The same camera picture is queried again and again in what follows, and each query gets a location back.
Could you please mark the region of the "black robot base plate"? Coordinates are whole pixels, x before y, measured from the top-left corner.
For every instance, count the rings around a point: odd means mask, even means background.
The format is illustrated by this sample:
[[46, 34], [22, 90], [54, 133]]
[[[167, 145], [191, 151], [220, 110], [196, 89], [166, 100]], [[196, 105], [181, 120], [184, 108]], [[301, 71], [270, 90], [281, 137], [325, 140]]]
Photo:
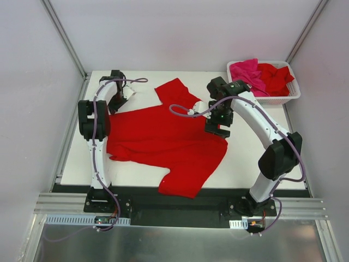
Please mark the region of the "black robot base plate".
[[193, 199], [160, 194], [155, 187], [90, 189], [85, 213], [118, 215], [131, 225], [152, 227], [228, 228], [229, 222], [246, 218], [276, 217], [273, 200], [253, 205], [247, 189], [204, 188]]

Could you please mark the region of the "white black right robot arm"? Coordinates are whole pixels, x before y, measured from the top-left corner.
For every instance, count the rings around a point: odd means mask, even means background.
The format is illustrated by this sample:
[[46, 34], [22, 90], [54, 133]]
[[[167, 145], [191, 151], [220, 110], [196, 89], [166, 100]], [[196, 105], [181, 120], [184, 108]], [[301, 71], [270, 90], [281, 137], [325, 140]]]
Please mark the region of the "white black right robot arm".
[[236, 213], [242, 216], [260, 214], [270, 201], [286, 174], [301, 163], [300, 152], [303, 139], [297, 132], [289, 133], [269, 116], [256, 100], [248, 85], [237, 80], [227, 83], [223, 78], [212, 79], [207, 85], [211, 101], [205, 131], [228, 138], [230, 132], [221, 129], [229, 127], [233, 113], [237, 113], [254, 131], [265, 152], [258, 161], [260, 173], [245, 198], [234, 205]]

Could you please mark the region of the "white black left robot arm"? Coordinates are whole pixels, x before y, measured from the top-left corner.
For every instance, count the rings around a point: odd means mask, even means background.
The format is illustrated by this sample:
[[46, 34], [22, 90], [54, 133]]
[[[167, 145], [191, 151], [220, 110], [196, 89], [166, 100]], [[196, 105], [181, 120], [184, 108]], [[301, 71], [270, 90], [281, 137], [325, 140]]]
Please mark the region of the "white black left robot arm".
[[126, 77], [120, 70], [99, 80], [99, 86], [91, 99], [77, 104], [79, 132], [85, 139], [91, 160], [91, 186], [85, 199], [84, 212], [109, 213], [118, 211], [111, 195], [107, 139], [111, 133], [110, 114], [114, 114], [127, 102], [124, 91]]

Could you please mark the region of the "white perforated plastic basket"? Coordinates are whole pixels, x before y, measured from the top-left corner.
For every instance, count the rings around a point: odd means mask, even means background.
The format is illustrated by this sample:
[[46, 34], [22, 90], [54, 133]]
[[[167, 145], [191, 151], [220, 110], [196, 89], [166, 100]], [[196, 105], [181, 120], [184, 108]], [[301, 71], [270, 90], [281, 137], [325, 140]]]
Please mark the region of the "white perforated plastic basket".
[[[236, 62], [242, 62], [242, 61], [231, 61], [228, 62], [226, 68], [227, 68], [227, 76], [228, 76], [228, 80], [229, 82], [232, 82], [232, 78], [230, 76], [230, 72], [228, 67], [232, 64], [232, 63], [236, 63]], [[268, 63], [271, 64], [273, 66], [275, 66], [276, 68], [282, 68], [287, 66], [290, 70], [290, 73], [294, 76], [294, 80], [290, 83], [287, 84], [287, 87], [290, 91], [290, 94], [287, 97], [256, 97], [256, 99], [259, 101], [259, 103], [261, 104], [268, 104], [268, 105], [283, 105], [287, 102], [289, 102], [292, 99], [298, 99], [300, 97], [300, 88], [299, 88], [299, 84], [296, 80], [296, 77], [294, 75], [294, 72], [292, 71], [290, 65], [285, 62], [285, 61], [260, 61], [258, 59], [258, 63]]]

